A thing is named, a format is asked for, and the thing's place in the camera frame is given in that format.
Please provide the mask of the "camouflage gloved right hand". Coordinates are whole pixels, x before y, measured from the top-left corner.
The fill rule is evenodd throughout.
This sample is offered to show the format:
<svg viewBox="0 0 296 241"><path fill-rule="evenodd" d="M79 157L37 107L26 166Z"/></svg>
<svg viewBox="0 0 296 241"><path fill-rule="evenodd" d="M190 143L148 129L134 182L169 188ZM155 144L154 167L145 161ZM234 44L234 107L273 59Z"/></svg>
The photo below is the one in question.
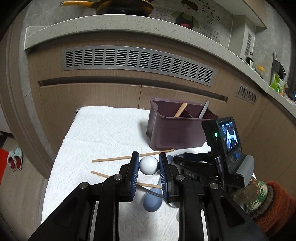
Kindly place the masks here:
<svg viewBox="0 0 296 241"><path fill-rule="evenodd" d="M244 211L251 218L256 218L267 211L271 205L274 190L265 182L252 177L245 188L232 192L231 197L237 204L243 207Z"/></svg>

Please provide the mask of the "orange sleeve right forearm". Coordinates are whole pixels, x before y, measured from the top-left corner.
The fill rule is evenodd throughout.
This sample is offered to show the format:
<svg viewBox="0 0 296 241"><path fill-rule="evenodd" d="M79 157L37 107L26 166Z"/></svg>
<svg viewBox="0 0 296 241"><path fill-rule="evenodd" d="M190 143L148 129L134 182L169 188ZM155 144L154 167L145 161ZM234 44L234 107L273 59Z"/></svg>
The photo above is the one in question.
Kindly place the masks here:
<svg viewBox="0 0 296 241"><path fill-rule="evenodd" d="M267 182L268 196L253 220L269 238L284 227L295 227L295 198L275 181Z"/></svg>

